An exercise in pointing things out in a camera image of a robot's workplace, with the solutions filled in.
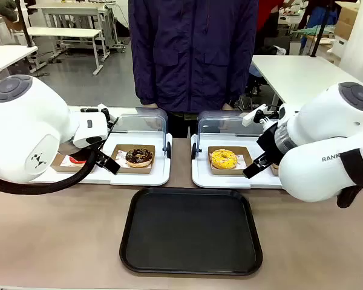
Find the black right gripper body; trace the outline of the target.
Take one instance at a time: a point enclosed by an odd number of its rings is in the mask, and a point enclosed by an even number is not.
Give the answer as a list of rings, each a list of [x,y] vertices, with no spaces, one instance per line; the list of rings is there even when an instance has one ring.
[[[277,128],[277,123],[274,123],[257,140],[257,144],[262,148],[266,157],[283,157],[283,153],[279,150],[275,142]]]

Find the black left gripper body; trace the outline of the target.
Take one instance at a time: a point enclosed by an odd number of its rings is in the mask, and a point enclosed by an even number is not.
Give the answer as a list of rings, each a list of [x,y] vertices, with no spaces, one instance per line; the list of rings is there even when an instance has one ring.
[[[100,136],[88,137],[85,141],[87,142],[86,149],[99,150],[103,146],[103,139]]]

